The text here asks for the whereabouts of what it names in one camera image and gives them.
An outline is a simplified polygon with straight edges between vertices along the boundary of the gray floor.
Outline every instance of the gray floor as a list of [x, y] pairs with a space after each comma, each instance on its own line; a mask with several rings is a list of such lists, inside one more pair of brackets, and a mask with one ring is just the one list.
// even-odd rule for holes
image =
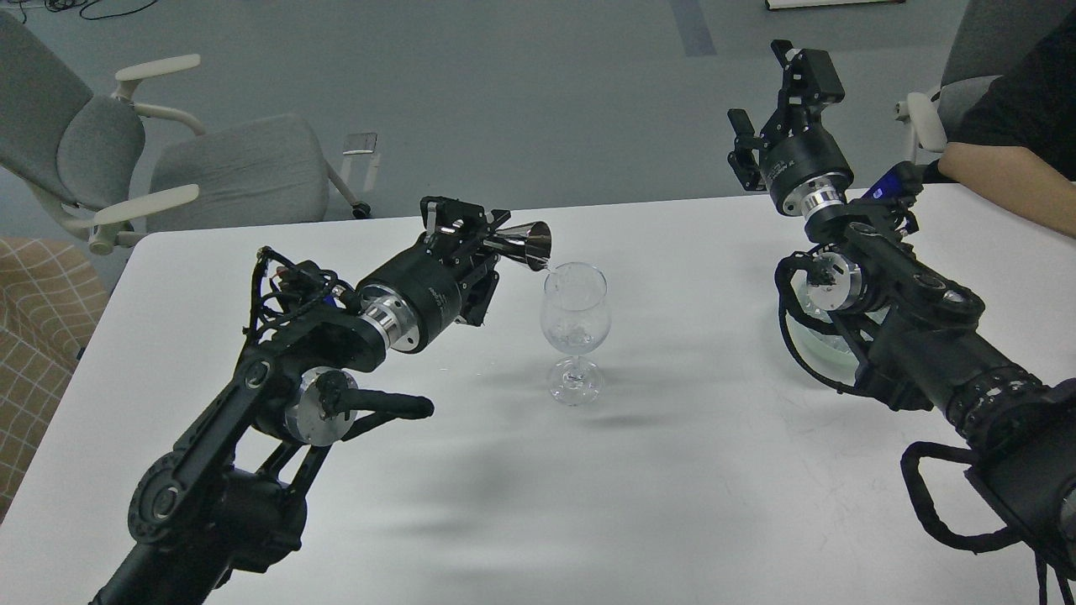
[[[745, 108], [756, 125], [773, 112], [774, 38], [830, 51], [847, 97], [824, 122], [865, 186], [902, 159], [893, 104], [937, 84], [966, 1], [769, 12], [764, 0], [183, 0], [101, 22], [29, 10], [28, 26], [99, 92], [128, 65], [200, 53], [200, 68], [136, 98], [211, 129], [296, 112], [338, 166], [348, 133], [378, 132], [365, 197], [377, 216], [407, 216], [424, 195], [508, 209], [736, 195], [725, 112]], [[132, 195], [162, 146], [188, 136], [146, 129]], [[0, 200], [0, 234], [67, 238], [2, 170]], [[332, 200], [329, 216], [348, 215]], [[111, 284], [125, 258], [95, 263]]]

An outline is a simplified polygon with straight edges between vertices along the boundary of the wine glass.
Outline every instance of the wine glass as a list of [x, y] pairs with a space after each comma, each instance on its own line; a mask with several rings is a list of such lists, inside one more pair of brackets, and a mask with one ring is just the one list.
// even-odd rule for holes
[[550, 344], [569, 355], [546, 377], [550, 394], [562, 404], [589, 404], [605, 385], [598, 366], [580, 355], [597, 349], [609, 334], [607, 290], [601, 271], [586, 263], [566, 263], [546, 278], [541, 332]]

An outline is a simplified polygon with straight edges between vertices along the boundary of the chair wheel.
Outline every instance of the chair wheel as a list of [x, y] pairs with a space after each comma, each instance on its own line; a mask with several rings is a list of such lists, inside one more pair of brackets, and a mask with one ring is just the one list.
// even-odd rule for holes
[[370, 205], [365, 201], [360, 201], [355, 206], [351, 207], [351, 214], [355, 219], [369, 219], [370, 217]]

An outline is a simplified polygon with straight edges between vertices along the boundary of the white table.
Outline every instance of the white table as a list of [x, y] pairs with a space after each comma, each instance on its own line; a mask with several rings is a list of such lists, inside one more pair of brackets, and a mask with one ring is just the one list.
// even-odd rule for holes
[[[916, 208], [919, 257], [987, 301], [980, 334], [1047, 383], [1076, 376], [1076, 243], [955, 185]], [[785, 353], [773, 270], [808, 248], [801, 220], [765, 196], [511, 223], [534, 220], [552, 228], [554, 263], [606, 271], [613, 328], [592, 357], [607, 392], [575, 409], [544, 392], [560, 354], [538, 327], [543, 276], [502, 261], [486, 325], [450, 326], [359, 375], [430, 397], [435, 416], [337, 445], [302, 549], [237, 573], [209, 603], [1034, 600], [1023, 545], [973, 557], [916, 521], [897, 460], [914, 440], [962, 445], [940, 413], [837, 395]], [[230, 377], [259, 247], [355, 282], [421, 229], [393, 219], [140, 243], [0, 525], [0, 603], [84, 603], [130, 549], [139, 477]], [[239, 465], [271, 445], [244, 440]], [[943, 519], [995, 529], [961, 470], [924, 463]]]

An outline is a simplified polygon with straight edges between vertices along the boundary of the glass base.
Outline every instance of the glass base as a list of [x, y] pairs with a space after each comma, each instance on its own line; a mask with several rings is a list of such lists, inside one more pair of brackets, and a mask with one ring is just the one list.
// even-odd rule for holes
[[605, 376], [585, 357], [565, 357], [549, 369], [546, 383], [554, 399], [566, 406], [579, 406], [598, 398]]

